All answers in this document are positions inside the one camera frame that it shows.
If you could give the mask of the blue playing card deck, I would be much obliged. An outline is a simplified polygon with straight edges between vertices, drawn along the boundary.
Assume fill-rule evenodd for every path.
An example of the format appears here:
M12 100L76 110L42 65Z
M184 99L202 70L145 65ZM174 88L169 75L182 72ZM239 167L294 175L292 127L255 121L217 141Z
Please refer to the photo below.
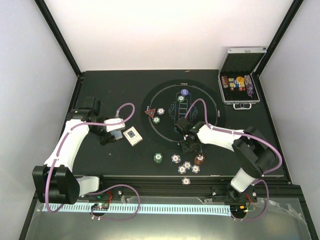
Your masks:
M118 141L119 139L122 139L123 138L123 134L122 134L122 131L121 130L112 130L110 132L110 134L112 136L114 136L115 140Z

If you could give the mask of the brown poker chip stack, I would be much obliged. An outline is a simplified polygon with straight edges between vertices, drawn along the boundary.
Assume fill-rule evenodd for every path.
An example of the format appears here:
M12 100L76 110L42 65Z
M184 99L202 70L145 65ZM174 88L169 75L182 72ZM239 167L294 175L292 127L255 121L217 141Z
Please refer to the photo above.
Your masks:
M204 155L203 154L197 154L194 158L194 164L195 165L201 165L204 162Z

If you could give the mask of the blue orange poker chip stack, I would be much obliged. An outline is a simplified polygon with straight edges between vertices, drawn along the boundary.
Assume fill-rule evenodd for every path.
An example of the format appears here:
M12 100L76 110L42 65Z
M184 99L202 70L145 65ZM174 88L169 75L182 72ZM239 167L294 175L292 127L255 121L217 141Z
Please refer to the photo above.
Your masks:
M171 156L171 161L173 162L173 163L179 163L180 161L181 161L181 157L179 156L179 155L177 155L177 154L173 154L172 156Z

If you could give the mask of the white playing card box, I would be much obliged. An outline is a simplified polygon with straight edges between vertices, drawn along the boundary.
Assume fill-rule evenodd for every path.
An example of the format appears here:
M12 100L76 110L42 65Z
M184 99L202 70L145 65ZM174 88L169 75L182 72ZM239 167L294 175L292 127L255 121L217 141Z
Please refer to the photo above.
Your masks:
M123 132L123 135L125 138L128 140L130 145L133 147L140 143L143 138L142 136L138 133L138 131L132 126L128 130Z

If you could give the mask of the green poker chip stack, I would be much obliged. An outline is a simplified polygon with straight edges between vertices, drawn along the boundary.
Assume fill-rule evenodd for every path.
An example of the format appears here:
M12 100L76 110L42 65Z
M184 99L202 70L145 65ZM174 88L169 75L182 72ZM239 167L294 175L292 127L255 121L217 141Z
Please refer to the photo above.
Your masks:
M155 163L159 164L163 160L163 155L161 153L157 152L157 153L154 154L153 160L154 160Z

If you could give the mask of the green poker chips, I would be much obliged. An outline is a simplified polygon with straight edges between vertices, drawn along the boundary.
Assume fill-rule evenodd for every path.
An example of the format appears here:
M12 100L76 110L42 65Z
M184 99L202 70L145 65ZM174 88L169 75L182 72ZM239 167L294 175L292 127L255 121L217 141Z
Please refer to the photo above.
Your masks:
M160 122L160 118L158 116L154 117L152 120L155 124L158 124Z
M185 100L185 97L184 97L183 95L179 95L179 96L177 97L177 102L179 102L179 103L183 103L184 100Z

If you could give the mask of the purple small blind button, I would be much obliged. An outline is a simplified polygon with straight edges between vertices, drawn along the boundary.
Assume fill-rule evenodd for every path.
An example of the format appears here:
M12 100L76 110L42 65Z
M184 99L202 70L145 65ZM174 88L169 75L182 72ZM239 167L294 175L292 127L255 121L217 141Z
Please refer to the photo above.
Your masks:
M184 89L182 89L182 90L180 91L180 94L181 94L182 96L186 97L186 96L189 94L189 90L186 89L186 88L184 88Z

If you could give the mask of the red triangular marker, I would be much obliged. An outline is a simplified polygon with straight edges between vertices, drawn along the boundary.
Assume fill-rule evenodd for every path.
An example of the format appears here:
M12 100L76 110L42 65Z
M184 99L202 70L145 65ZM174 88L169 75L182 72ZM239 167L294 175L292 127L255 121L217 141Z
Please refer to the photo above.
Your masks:
M152 109L148 109L144 112L147 116L149 116L151 119L154 118L155 114L156 114L156 109L152 108Z

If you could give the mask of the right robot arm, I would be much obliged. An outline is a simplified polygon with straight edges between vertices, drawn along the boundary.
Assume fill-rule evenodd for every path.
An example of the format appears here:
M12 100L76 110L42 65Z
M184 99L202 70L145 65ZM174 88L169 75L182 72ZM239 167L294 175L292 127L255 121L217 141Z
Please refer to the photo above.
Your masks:
M180 144L185 153L199 152L201 145L215 145L235 153L241 168L227 189L228 198L234 202L240 201L246 195L246 189L256 184L260 177L277 170L283 163L280 152L254 127L231 130L204 121L192 125L182 117L174 129L183 136Z

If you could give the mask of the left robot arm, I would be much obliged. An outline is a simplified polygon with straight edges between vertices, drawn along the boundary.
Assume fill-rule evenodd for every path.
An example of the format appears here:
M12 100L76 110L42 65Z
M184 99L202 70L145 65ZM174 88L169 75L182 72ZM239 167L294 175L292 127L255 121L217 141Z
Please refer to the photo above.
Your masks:
M43 165L35 166L32 178L38 200L44 204L72 205L79 197L91 194L103 199L108 192L98 176L75 177L73 165L80 146L88 134L98 137L101 145L116 142L116 131L125 128L126 120L120 118L119 107L112 118L100 117L101 102L87 97L80 108L71 109L64 131L49 158Z

